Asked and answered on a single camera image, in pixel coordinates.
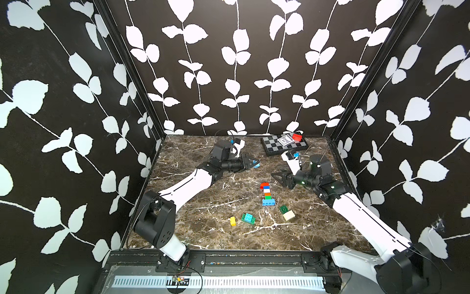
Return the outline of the cyan lego brick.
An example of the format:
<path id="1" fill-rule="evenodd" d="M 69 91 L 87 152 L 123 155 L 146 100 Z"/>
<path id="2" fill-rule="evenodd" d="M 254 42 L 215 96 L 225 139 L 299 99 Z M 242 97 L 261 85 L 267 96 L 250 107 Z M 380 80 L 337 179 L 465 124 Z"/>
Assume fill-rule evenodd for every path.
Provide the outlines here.
<path id="1" fill-rule="evenodd" d="M 243 221 L 253 223 L 255 221 L 255 219 L 253 218 L 253 216 L 251 214 L 246 213 L 243 216 Z"/>

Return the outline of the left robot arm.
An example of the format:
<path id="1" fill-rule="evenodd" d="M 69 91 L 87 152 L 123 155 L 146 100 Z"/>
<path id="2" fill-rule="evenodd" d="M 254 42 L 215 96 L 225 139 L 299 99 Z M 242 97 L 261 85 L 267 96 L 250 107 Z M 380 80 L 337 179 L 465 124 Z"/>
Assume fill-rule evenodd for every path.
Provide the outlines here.
<path id="1" fill-rule="evenodd" d="M 144 193 L 132 230 L 180 265 L 188 261 L 189 250 L 175 235 L 176 214 L 189 200 L 222 179 L 225 172 L 250 170 L 260 163 L 243 153 L 238 138 L 216 142 L 207 158 L 185 179 L 159 192 Z"/>

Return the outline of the long blue lego brick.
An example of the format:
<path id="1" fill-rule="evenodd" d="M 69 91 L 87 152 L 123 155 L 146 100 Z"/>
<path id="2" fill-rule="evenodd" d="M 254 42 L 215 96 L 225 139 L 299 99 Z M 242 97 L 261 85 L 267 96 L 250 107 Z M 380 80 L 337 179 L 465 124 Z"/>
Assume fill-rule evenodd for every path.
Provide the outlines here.
<path id="1" fill-rule="evenodd" d="M 262 200 L 262 205 L 263 206 L 274 206 L 276 205 L 276 202 L 274 199 L 263 199 Z"/>

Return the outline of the long green lego brick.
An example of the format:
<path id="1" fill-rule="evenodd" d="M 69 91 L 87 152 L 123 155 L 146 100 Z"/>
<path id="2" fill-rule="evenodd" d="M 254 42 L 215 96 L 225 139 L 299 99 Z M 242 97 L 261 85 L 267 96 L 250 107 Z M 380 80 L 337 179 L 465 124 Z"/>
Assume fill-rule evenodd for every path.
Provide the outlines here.
<path id="1" fill-rule="evenodd" d="M 256 218 L 253 215 L 248 214 L 248 213 L 243 214 L 241 220 L 243 222 L 246 222 L 246 223 L 252 224 L 252 225 L 254 225 L 255 222 L 256 222 Z"/>

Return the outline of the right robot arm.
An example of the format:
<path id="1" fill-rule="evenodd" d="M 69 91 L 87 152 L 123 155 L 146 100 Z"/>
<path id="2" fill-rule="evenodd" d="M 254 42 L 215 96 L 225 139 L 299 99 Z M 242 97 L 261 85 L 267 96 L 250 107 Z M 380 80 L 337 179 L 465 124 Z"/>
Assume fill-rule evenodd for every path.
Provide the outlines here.
<path id="1" fill-rule="evenodd" d="M 285 151 L 282 159 L 288 169 L 273 173 L 283 187 L 296 186 L 314 192 L 329 208 L 343 216 L 373 246 L 376 255 L 332 243 L 322 248 L 325 270 L 346 268 L 376 283 L 386 294 L 437 294 L 443 286 L 432 253 L 422 243 L 412 243 L 389 227 L 366 207 L 351 189 L 332 176 L 328 159 L 314 154 L 304 170 L 300 156 Z"/>

